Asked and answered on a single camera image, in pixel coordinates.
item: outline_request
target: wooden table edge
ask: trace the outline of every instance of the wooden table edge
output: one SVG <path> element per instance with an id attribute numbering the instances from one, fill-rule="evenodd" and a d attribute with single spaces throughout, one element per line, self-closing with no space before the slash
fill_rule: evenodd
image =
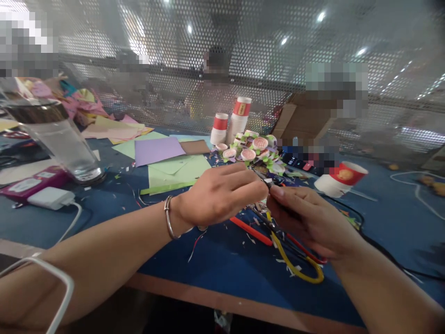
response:
<path id="1" fill-rule="evenodd" d="M 41 248 L 0 239 L 0 254 L 3 255 L 24 258 L 43 251 L 45 250 Z M 362 327 L 141 273 L 134 274 L 126 285 L 157 295 L 243 315 L 309 333 L 367 333 L 367 330 Z"/>

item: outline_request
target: purple paper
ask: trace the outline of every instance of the purple paper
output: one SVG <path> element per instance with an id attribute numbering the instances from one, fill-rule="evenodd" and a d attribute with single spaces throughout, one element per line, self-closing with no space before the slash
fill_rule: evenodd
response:
<path id="1" fill-rule="evenodd" d="M 185 154 L 176 137 L 135 141 L 134 150 L 136 167 Z"/>

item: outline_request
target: person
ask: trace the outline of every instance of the person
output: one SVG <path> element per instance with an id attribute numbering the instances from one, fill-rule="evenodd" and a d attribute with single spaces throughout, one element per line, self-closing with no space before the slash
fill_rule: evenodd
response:
<path id="1" fill-rule="evenodd" d="M 348 221 L 306 187 L 268 188 L 244 164 L 207 170 L 170 202 L 175 235 L 221 223 L 248 204 L 267 198 L 272 216 L 319 255 L 327 257 L 370 333 L 437 333 L 444 310 Z M 280 205 L 297 212 L 300 220 Z M 172 240 L 164 204 L 158 203 L 82 231 L 40 255 L 75 282 L 61 326 L 82 318 L 109 298 L 159 249 Z M 4 330 L 44 331 L 65 286 L 39 266 L 20 267 L 0 279 Z"/>

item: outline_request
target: silver bracelet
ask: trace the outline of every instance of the silver bracelet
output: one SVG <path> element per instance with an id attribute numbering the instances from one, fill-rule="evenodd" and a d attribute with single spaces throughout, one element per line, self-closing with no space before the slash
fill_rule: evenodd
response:
<path id="1" fill-rule="evenodd" d="M 173 196 L 169 196 L 167 197 L 167 199 L 165 200 L 165 205 L 164 205 L 164 211 L 165 211 L 165 215 L 167 216 L 167 227 L 168 227 L 168 234 L 170 234 L 170 237 L 173 240 L 177 240 L 179 239 L 181 236 L 177 237 L 175 236 L 175 234 L 173 233 L 173 229 L 172 229 L 172 224 L 170 223 L 170 215 L 168 214 L 169 210 L 170 210 L 170 201 L 172 200 Z"/>

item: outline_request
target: metal mesh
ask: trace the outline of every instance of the metal mesh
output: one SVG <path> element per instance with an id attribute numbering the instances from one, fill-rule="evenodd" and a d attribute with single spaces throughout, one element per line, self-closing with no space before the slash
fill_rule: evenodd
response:
<path id="1" fill-rule="evenodd" d="M 9 0 L 0 6 L 41 13 L 52 27 L 47 34 L 58 38 L 60 68 L 94 88 L 111 111 L 142 122 L 208 133 L 215 112 L 230 112 L 241 95 L 253 99 L 248 126 L 265 133 L 279 106 L 304 91 L 306 63 L 360 62 L 369 64 L 369 112 L 333 124 L 329 133 L 343 150 L 366 152 L 374 143 L 382 147 L 376 157 L 394 157 L 393 147 L 402 160 L 445 143 L 439 2 Z M 207 80 L 203 59 L 212 48 L 225 59 Z"/>

